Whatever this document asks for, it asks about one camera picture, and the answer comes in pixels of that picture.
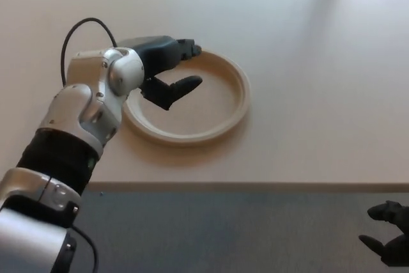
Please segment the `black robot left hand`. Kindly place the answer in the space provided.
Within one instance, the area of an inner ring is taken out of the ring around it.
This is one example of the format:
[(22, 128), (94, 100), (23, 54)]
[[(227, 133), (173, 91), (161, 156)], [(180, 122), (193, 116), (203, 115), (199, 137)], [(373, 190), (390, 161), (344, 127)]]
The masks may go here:
[(201, 47), (193, 39), (145, 36), (122, 40), (118, 46), (132, 49), (139, 55), (144, 67), (144, 81), (139, 86), (141, 94), (146, 100), (166, 111), (203, 81), (198, 75), (185, 77), (172, 84), (166, 84), (156, 78), (158, 74), (176, 68), (180, 62), (201, 54)]

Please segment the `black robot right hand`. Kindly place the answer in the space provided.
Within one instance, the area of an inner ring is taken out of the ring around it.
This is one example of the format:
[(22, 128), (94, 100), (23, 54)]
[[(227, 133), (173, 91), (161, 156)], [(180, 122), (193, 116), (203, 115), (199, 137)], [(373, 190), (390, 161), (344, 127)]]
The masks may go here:
[(377, 254), (386, 266), (408, 267), (408, 206), (386, 201), (369, 208), (367, 214), (372, 220), (397, 226), (402, 234), (386, 244), (367, 235), (359, 235), (359, 240)]

